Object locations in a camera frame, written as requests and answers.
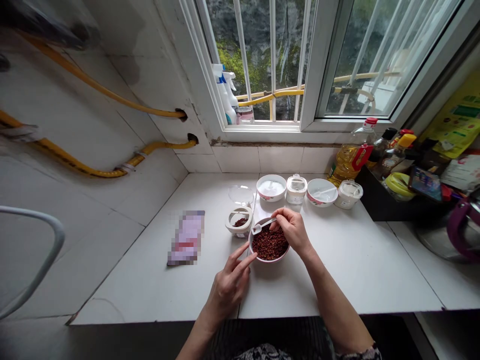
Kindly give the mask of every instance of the yellow package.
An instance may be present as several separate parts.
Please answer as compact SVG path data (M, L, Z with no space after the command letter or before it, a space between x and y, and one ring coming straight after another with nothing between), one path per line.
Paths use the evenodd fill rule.
M437 153L451 159L460 156L480 133L480 71L474 71L448 99L420 136L438 140Z

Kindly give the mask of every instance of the pink bowl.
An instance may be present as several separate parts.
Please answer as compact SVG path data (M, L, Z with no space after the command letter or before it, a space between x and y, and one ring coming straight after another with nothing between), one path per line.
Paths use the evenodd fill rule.
M260 220L259 222L257 222L255 225L257 224L265 224L268 220L271 220L272 218L271 217L266 217L262 220ZM250 253L253 254L255 251L254 249L252 248L252 241L254 240L254 234L252 233L254 227L252 226L251 229L250 229L250 233L248 234L248 248L250 249ZM268 264L271 264L271 263L276 263L278 261L280 261L281 259L284 258L284 256L289 252L290 250L290 244L288 244L288 247L286 248L286 251L282 254L282 256L280 256L279 258L276 258L275 260L263 260L261 258L259 258L258 256L256 257L256 259L258 261L261 261L262 263L268 263Z

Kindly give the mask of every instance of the woman's right hand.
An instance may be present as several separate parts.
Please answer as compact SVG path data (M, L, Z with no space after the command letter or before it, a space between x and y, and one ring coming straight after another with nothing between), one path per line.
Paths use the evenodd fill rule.
M302 215L282 207L275 210L271 217L276 218L276 221L271 223L270 231L277 231L281 227L288 243L300 257L313 250Z

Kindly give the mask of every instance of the purple handle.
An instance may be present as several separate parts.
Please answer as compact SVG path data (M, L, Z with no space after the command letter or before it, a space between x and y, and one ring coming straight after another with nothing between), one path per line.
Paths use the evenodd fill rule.
M472 206L470 205L468 198L464 198L462 201L459 201L451 213L450 218L448 219L446 232L451 244L460 254L473 263L480 263L480 256L468 249L469 244L467 240L465 240L464 236L460 233L462 223L467 220L467 215L470 216L475 224L480 225L480 214L476 210L471 211L471 209Z

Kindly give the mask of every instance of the white bowl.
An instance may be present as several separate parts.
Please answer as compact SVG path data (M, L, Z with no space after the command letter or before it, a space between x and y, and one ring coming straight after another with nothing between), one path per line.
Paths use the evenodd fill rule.
M339 191L335 185L325 179L310 180L306 187L306 197L310 203L319 208L326 208L332 205L339 197Z
M275 195L272 195L272 194L264 194L262 193L262 191L260 191L259 189L259 186L266 182L266 181L274 181L274 182L277 182L277 183L280 183L282 184L283 186L283 191L282 192L279 192ZM269 202L269 203L274 203L276 201L279 201L281 198L284 198L285 197L285 192L287 191L287 181L281 177L280 175L265 175L265 176L262 176L256 183L256 191L258 193L258 196L260 196L261 199Z
M271 217L266 217L266 218L260 220L259 222L257 222L255 225L257 225L257 224L260 224L260 225L265 224L268 220L272 220L272 218L271 218ZM254 234L252 233L253 229L254 229L254 227L252 226L251 229L250 229L250 234L248 234L248 247L249 247L249 249L250 249L250 253L251 253L251 254L253 254L253 253L255 252L254 249L252 248L252 242L254 241ZM263 260L263 259L259 258L258 256L256 257L256 259L257 259L258 261L262 262L262 263L269 263L269 264L271 264L271 263L276 263L276 262L280 261L281 259L283 259L284 256L289 252L289 250L290 250L290 244L288 244L288 247L286 248L286 250L285 250L285 252L283 253L283 255L281 255L280 257L276 258L275 260Z

